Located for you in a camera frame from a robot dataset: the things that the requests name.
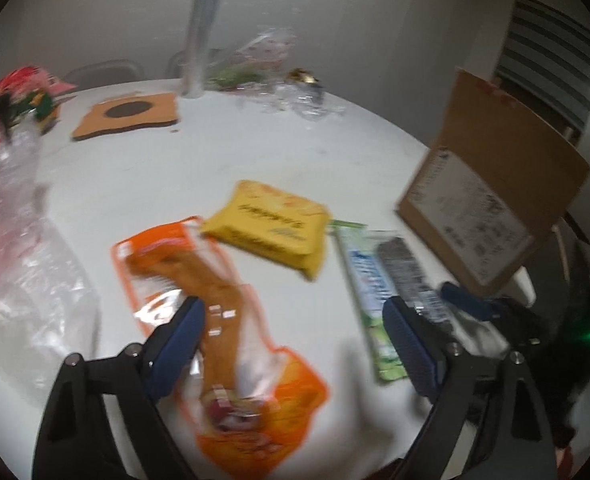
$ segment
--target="plastic wrapping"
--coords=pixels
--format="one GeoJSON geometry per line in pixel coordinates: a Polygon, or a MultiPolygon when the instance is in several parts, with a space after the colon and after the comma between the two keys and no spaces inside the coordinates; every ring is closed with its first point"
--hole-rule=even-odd
{"type": "Polygon", "coordinates": [[[56,122],[60,106],[54,97],[75,88],[37,66],[25,66],[4,76],[0,80],[0,95],[11,97],[10,118],[13,123],[29,110],[42,133],[46,133],[56,122]]]}
{"type": "MultiPolygon", "coordinates": [[[[261,411],[283,362],[262,343],[257,313],[244,286],[221,253],[199,236],[199,225],[187,219],[119,244],[120,273],[128,280],[130,296],[141,305],[134,315],[148,333],[168,322],[188,295],[204,301],[206,327],[194,364],[200,370],[196,398],[203,410],[208,412],[214,400],[227,397],[231,404],[247,399],[261,411]]],[[[214,412],[203,421],[222,431],[233,429],[229,422],[236,424],[234,417],[214,412]]]]}
{"type": "Polygon", "coordinates": [[[318,81],[298,83],[282,73],[295,40],[289,28],[269,28],[243,46],[223,51],[209,66],[207,88],[234,91],[243,101],[262,104],[269,112],[293,110],[313,121],[328,114],[343,114],[343,107],[326,102],[318,81]]]}
{"type": "Polygon", "coordinates": [[[187,295],[206,308],[198,354],[178,381],[179,410],[203,453],[235,480],[261,480],[297,449],[328,393],[295,353],[269,338],[249,285],[201,219],[153,227],[113,248],[118,274],[145,334],[187,295]]]}
{"type": "Polygon", "coordinates": [[[268,28],[246,44],[224,50],[209,65],[207,87],[234,91],[245,85],[270,84],[295,43],[289,28],[268,28]]]}
{"type": "Polygon", "coordinates": [[[27,115],[0,132],[0,368],[40,401],[67,354],[94,356],[98,296],[34,207],[40,133],[27,115]]]}

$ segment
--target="black circle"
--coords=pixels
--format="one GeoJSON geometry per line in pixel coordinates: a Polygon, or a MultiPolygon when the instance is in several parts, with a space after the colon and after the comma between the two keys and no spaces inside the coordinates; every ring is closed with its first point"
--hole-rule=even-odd
{"type": "Polygon", "coordinates": [[[129,101],[114,106],[113,108],[108,108],[108,110],[104,112],[104,115],[106,117],[111,117],[112,119],[131,117],[137,114],[142,114],[147,110],[150,110],[152,107],[153,103],[148,101],[129,101]]]}

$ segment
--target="green package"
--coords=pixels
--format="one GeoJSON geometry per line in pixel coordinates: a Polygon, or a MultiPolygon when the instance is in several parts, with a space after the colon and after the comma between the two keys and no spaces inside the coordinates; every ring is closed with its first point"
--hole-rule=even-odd
{"type": "Polygon", "coordinates": [[[387,382],[408,377],[382,321],[384,302],[397,294],[376,254],[383,232],[340,220],[333,220],[331,227],[368,335],[377,377],[387,382]]]}

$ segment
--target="metal screw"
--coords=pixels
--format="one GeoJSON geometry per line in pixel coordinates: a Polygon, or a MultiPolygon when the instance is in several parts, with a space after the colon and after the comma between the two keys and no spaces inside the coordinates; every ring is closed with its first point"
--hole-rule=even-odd
{"type": "Polygon", "coordinates": [[[64,359],[64,363],[69,366],[75,366],[77,363],[80,362],[80,359],[82,359],[82,356],[80,354],[69,354],[64,359]]]}
{"type": "Polygon", "coordinates": [[[448,343],[446,346],[446,350],[452,356],[458,357],[462,354],[464,349],[461,347],[459,343],[448,343]]]}
{"type": "Polygon", "coordinates": [[[142,345],[140,343],[131,343],[124,349],[124,353],[131,357],[137,357],[142,351],[142,345]]]}
{"type": "Polygon", "coordinates": [[[521,365],[526,360],[526,358],[521,352],[512,351],[510,352],[510,360],[516,365],[521,365]]]}

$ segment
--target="yellow snack package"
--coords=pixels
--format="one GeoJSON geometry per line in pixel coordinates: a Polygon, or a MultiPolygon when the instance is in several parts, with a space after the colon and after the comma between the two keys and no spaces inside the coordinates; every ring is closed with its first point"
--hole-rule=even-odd
{"type": "Polygon", "coordinates": [[[275,262],[313,280],[325,254],[326,207],[252,180],[240,180],[230,202],[201,232],[275,262]]]}

